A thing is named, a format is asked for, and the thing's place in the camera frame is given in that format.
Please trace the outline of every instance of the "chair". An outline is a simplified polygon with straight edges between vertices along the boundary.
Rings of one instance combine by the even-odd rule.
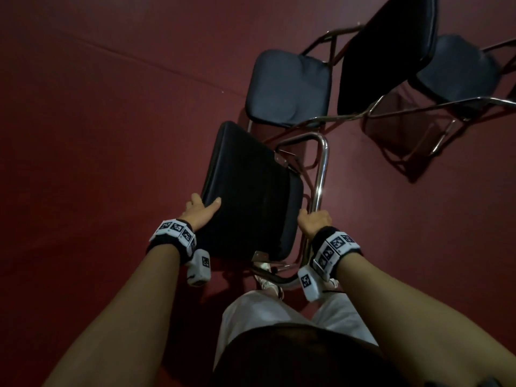
[[[363,117],[380,97],[425,67],[437,32],[438,0],[389,0],[365,25],[328,31],[300,55],[267,50],[256,59],[246,97],[252,122],[318,128]],[[339,35],[358,32],[335,55]],[[327,62],[308,56],[330,42]],[[338,115],[328,115],[333,67],[342,62]]]
[[[307,140],[319,144],[315,185],[300,160],[281,150]],[[283,140],[271,150],[235,123],[224,122],[217,134],[202,191],[205,204],[218,196],[223,203],[210,222],[198,231],[198,248],[221,259],[282,265],[296,238],[297,216],[303,198],[307,199],[309,211],[319,209],[328,152],[326,138],[319,133],[308,132]],[[311,195],[305,195],[301,176]],[[294,267],[301,260],[304,263],[308,260],[310,248],[305,239],[302,243]],[[297,284],[296,274],[282,278],[254,266],[252,269],[278,285]]]
[[[516,47],[516,38],[480,49],[459,35],[440,36],[432,61],[408,79],[412,88],[436,104],[377,114],[375,109],[380,103],[378,101],[367,117],[378,119],[447,109],[456,119],[470,125],[493,106],[503,107],[507,112],[516,110],[516,84],[506,99],[493,97],[503,75],[516,71],[516,55],[507,64],[500,66],[490,54],[490,51],[506,46]],[[439,151],[454,123],[455,119],[442,132],[430,156]]]

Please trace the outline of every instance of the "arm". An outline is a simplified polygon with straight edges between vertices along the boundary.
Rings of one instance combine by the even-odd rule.
[[[197,231],[220,207],[192,195],[181,218]],[[44,387],[153,385],[161,364],[180,256],[161,245],[143,259],[111,303],[74,341]]]
[[[313,239],[331,225],[326,211],[300,211],[299,226]],[[351,253],[336,278],[378,342],[382,352],[412,385],[433,381],[449,386],[497,378],[516,385],[516,357],[461,313],[394,279]]]

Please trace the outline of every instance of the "chair backrest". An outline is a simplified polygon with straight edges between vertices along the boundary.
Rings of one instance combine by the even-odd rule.
[[[348,44],[338,114],[362,112],[424,68],[435,51],[438,0],[389,0]]]

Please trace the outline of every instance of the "white pants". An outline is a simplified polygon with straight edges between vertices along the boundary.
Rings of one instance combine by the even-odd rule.
[[[213,368],[215,369],[226,346],[239,334],[277,323],[316,326],[377,345],[351,300],[344,293],[329,295],[312,320],[308,320],[264,291],[251,291],[244,293],[224,311]]]

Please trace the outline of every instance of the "black padded backrest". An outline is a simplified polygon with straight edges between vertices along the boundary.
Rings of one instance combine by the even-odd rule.
[[[235,123],[224,122],[202,192],[204,204],[221,197],[222,206],[197,233],[198,247],[223,259],[251,260],[255,251],[273,260],[285,258],[292,249],[303,195],[296,176],[293,182],[266,145]],[[295,215],[286,223],[289,210]]]
[[[424,68],[435,51],[438,0],[389,0],[342,61],[338,114],[353,114]]]

